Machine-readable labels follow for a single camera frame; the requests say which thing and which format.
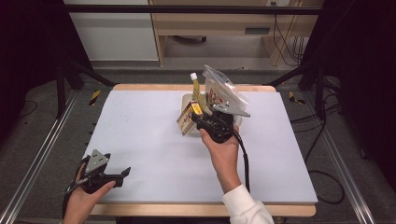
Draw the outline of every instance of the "wooden desk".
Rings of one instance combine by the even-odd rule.
[[[268,86],[246,85],[237,86],[237,89],[240,91],[276,91],[273,87]],[[114,91],[191,90],[192,85],[120,84],[114,87]],[[267,203],[266,207],[274,217],[312,217],[316,213],[316,207],[313,203]],[[93,208],[92,215],[114,217],[227,217],[228,211],[222,203],[99,203]]]
[[[289,0],[281,7],[321,7],[324,0]],[[150,5],[179,6],[249,6],[269,7],[269,0],[149,0]],[[292,36],[309,37],[318,16],[278,15],[276,16],[279,31],[275,31],[274,15],[220,15],[220,14],[151,14],[153,29],[157,42],[160,64],[166,49],[166,38],[169,35],[260,35],[269,53],[272,65],[278,65],[281,53],[285,52],[286,43]],[[250,33],[247,28],[260,28],[262,33]]]

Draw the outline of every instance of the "floor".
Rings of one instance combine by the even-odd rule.
[[[285,54],[287,63],[291,57]],[[259,37],[211,37],[205,43],[180,37],[170,38],[163,66],[155,63],[93,63],[97,72],[111,80],[126,83],[190,83],[190,71],[198,74],[203,65],[208,64],[222,70],[232,82],[238,84],[262,84],[286,74],[294,66],[281,63],[270,64]],[[111,88],[84,77],[86,85],[82,91],[70,91],[68,96],[75,102],[68,111],[67,121],[61,131],[53,131],[56,139],[51,145],[43,143],[57,122],[55,83],[50,82],[32,89],[26,99],[21,118],[15,124],[8,140],[1,146],[0,170],[0,211],[6,211],[13,202],[14,192],[24,192],[20,197],[23,204],[15,203],[15,223],[59,223],[62,210],[62,191],[70,182],[74,165],[82,157],[86,145],[94,131],[106,95]],[[290,120],[312,115],[314,94],[300,92],[296,87],[299,78],[294,77],[277,87],[284,100]],[[329,77],[335,85],[337,80]],[[100,89],[101,95],[95,106],[88,106],[92,93]],[[290,92],[297,101],[290,100]],[[337,105],[333,92],[325,91],[326,106]],[[340,181],[346,190],[342,191],[331,177],[312,172],[311,178],[322,200],[317,204],[317,214],[313,217],[275,218],[277,223],[396,223],[396,195],[387,185],[374,161],[363,160],[359,152],[359,142],[339,108],[329,109],[326,126],[307,161],[307,169],[325,171]],[[293,122],[299,147],[303,156],[315,142],[321,121],[304,119]],[[44,158],[42,163],[37,157]],[[39,164],[38,171],[32,164]],[[21,185],[29,182],[32,185]],[[114,223],[111,217],[91,217],[90,222]]]

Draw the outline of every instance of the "table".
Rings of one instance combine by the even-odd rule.
[[[273,94],[276,93],[275,89],[273,87],[267,87],[267,86],[237,86],[237,89],[242,91],[242,92],[248,92],[248,91],[261,91],[261,92],[271,92]],[[139,84],[120,84],[117,85],[113,91],[115,93],[119,93],[117,91],[135,91],[136,94],[142,94],[144,91],[191,91],[192,90],[192,85],[139,85]],[[99,119],[98,124],[96,129],[103,123],[101,119]],[[98,138],[101,138],[100,131],[96,130],[92,135],[92,141],[90,142],[87,152],[92,150],[93,148],[96,148],[98,146],[101,146],[100,144],[103,144],[101,142],[98,145],[99,140],[95,140]],[[105,132],[111,132],[112,128],[109,127],[107,131]],[[247,154],[249,154],[249,151],[252,149],[248,146],[248,142],[245,142],[245,145],[247,147]],[[102,153],[112,153],[112,151],[102,151]],[[109,172],[113,171],[111,170],[111,167],[114,166],[115,163],[118,163],[117,155],[112,154],[112,159],[109,162],[109,165],[107,166],[106,173],[110,174]],[[133,179],[133,178],[139,178],[139,168],[138,165],[134,167],[132,165],[132,171],[130,176],[126,177],[124,181],[124,186],[121,189],[128,188],[128,183],[131,182],[131,180],[134,181],[134,189],[132,189],[133,194],[135,191],[139,191],[139,189],[136,187],[136,183],[138,180]],[[254,175],[250,177],[250,185],[252,187],[252,191],[258,191],[258,188],[255,187],[254,183]],[[266,207],[269,209],[270,213],[274,217],[311,217],[316,213],[316,207],[315,207],[315,202],[316,200],[316,195],[315,192],[312,188],[312,184],[309,188],[308,194],[310,197],[308,197],[307,203],[280,203],[280,202],[271,202],[271,203],[265,203]],[[112,192],[117,192],[117,189],[113,189],[110,191]],[[92,210],[92,215],[102,215],[102,216],[115,216],[115,217],[136,217],[136,216],[148,216],[148,217],[155,217],[155,216],[161,216],[161,217],[227,217],[228,212],[226,210],[226,207],[222,204],[220,201],[220,186],[219,184],[217,187],[214,187],[214,191],[216,195],[219,195],[219,199],[217,202],[182,202],[183,200],[179,200],[178,202],[158,202],[155,201],[150,201],[147,200],[147,202],[144,201],[138,201],[138,202],[122,202],[120,198],[117,198],[114,196],[113,199],[108,199],[104,198],[99,204],[97,204],[93,210]]]

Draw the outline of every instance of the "snack package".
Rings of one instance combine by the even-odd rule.
[[[230,79],[220,71],[205,65],[205,99],[209,108],[229,102],[231,105],[245,111],[248,100],[235,88]],[[240,116],[233,116],[233,123],[240,125]]]

